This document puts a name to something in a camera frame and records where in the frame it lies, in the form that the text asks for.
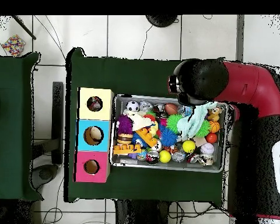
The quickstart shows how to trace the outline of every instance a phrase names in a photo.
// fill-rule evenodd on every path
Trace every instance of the green tablecloth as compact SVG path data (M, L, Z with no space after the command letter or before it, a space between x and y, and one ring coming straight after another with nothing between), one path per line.
M66 117L65 149L69 148L68 197L118 198L166 201L212 201L221 205L222 172L201 173L111 167L107 183L73 182L77 87L111 89L114 94L174 97L168 94L167 77L180 61L128 60L118 58L86 58L77 48L68 54L66 107L71 101L70 117Z

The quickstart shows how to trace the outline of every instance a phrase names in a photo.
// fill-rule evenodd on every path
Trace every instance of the light blue towel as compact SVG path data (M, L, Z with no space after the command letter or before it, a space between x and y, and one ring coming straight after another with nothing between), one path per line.
M196 106L191 116L181 118L177 122L177 130L181 133L181 138L192 138L199 131L208 109L213 109L218 102L207 102L204 105Z

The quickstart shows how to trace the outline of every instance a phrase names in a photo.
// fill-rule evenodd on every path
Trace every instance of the gray tray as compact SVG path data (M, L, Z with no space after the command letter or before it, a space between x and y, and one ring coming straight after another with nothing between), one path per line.
M113 166L126 166L126 167L141 167L148 169L170 169L170 170L184 170L184 171L196 171L196 172L207 172L207 173L219 173L223 169L225 162L225 149L226 149L226 140L227 140L227 131L226 123L228 119L228 111L226 111L228 105L226 103L218 103L223 111L220 114L219 124L220 130L218 132L218 141L214 143L215 151L213 153L214 163L212 166L203 166L199 162L194 164L187 163L186 160L181 163L170 161L168 163L157 163L155 165L149 165L147 162L141 162L137 159L132 159L123 155L114 155L113 146L116 144L116 120L123 113L126 108L126 103L135 100L140 103L145 100L151 104L166 104L174 103L180 105L177 99L172 98L160 98L160 97L149 97L149 96L136 96L126 97L124 94L118 94L114 97L114 110L113 110L113 121L112 130L111 130L111 145L110 145L110 163Z

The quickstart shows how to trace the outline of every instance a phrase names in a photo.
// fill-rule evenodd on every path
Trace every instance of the soccer ball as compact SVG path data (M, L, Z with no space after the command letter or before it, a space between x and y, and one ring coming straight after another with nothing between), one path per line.
M138 102L136 101L129 101L128 103L127 103L127 110L129 110L129 111L139 111L139 104L138 104Z

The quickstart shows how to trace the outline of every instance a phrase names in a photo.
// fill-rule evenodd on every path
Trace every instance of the circular hole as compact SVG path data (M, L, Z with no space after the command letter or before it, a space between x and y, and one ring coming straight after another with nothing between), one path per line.
M100 127L91 126L84 132L84 141L89 145L98 145L104 139L103 131Z
M86 105L90 111L100 111L103 108L103 101L100 97L92 96L87 100Z
M86 173L95 174L99 171L100 166L96 160L89 160L84 164L84 170Z

